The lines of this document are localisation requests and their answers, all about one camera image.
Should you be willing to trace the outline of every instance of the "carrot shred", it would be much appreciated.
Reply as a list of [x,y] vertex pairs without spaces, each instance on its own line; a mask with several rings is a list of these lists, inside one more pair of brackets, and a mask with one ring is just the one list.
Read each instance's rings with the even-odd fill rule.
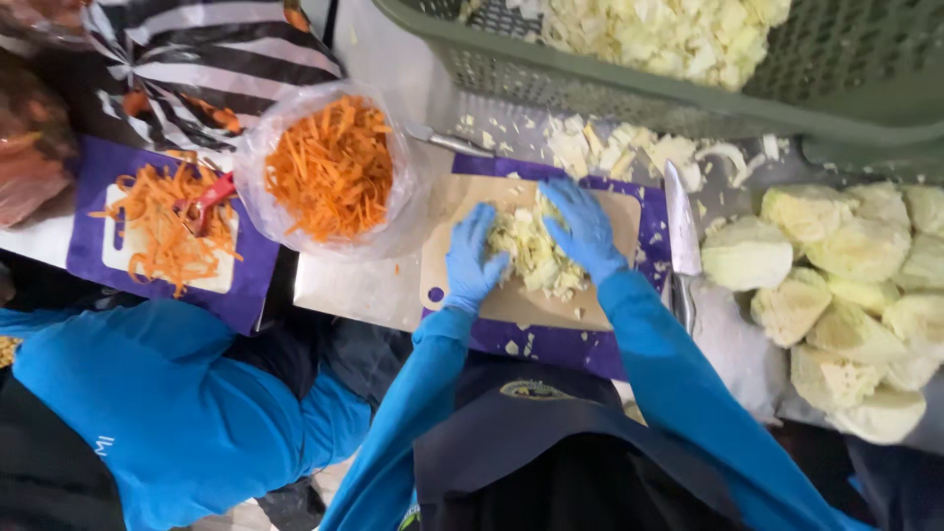
[[236,252],[228,224],[233,216],[229,199],[224,200],[223,208],[209,212],[207,235],[202,238],[193,237],[174,213],[178,199],[197,199],[207,186],[216,182],[212,172],[200,167],[194,175],[193,168],[182,163],[172,176],[166,166],[161,173],[148,164],[139,169],[135,177],[119,176],[115,183],[126,196],[107,205],[104,212],[89,214],[117,220],[124,211],[127,229],[146,235],[145,251],[136,252],[128,260],[128,276],[136,283],[164,279],[174,285],[175,299],[187,290],[187,283],[216,276],[217,250],[243,260]]
[[394,166],[383,112],[345,95],[295,122],[266,158],[265,189],[316,242],[356,241],[387,221]]

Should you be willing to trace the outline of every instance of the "striped plastic bag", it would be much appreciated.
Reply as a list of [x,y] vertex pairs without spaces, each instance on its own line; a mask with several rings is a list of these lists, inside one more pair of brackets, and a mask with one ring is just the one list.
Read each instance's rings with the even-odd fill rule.
[[95,0],[82,24],[126,87],[99,91],[105,112],[156,149],[234,149],[282,97],[342,76],[287,12],[282,0]]

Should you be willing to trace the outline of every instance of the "clear plastic bag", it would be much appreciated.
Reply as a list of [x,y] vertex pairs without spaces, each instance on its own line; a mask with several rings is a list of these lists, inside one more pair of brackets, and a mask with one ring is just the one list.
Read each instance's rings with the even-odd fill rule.
[[68,186],[76,154],[65,104],[0,50],[0,228],[14,225]]
[[0,0],[0,34],[73,50],[92,49],[82,0]]
[[[393,130],[387,133],[394,179],[387,197],[386,223],[360,234],[353,242],[338,238],[321,243],[313,241],[303,231],[286,233],[295,219],[265,190],[265,159],[276,149],[285,129],[345,94],[370,98],[383,111]],[[301,88],[281,99],[262,115],[258,124],[243,134],[233,159],[233,180],[256,229],[286,247],[336,262],[391,258],[415,250],[423,243],[430,186],[423,172],[417,170],[406,137],[396,119],[391,117],[379,91],[350,80]]]

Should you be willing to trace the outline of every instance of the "blue latex glove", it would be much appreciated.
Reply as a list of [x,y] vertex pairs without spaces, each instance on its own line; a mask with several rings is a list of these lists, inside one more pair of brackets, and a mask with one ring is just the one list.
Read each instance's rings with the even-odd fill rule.
[[452,229],[452,243],[446,254],[449,294],[444,306],[455,306],[469,314],[479,314],[479,305],[492,291],[508,265],[502,251],[484,261],[485,237],[495,220],[495,207],[479,203]]
[[570,230],[545,216],[548,233],[564,252],[590,273],[594,284],[600,285],[630,263],[613,244],[613,227],[599,203],[590,192],[582,190],[570,179],[554,179],[538,183],[550,202],[561,211]]

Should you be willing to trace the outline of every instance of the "dark apron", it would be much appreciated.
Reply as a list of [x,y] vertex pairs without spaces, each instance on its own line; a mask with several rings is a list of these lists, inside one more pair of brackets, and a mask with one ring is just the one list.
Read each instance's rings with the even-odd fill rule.
[[456,519],[446,514],[447,500],[493,484],[577,434],[628,442],[667,481],[714,510],[729,527],[740,526],[720,472],[678,439],[626,417],[610,381],[470,352],[457,385],[456,412],[413,443],[421,528],[453,531]]

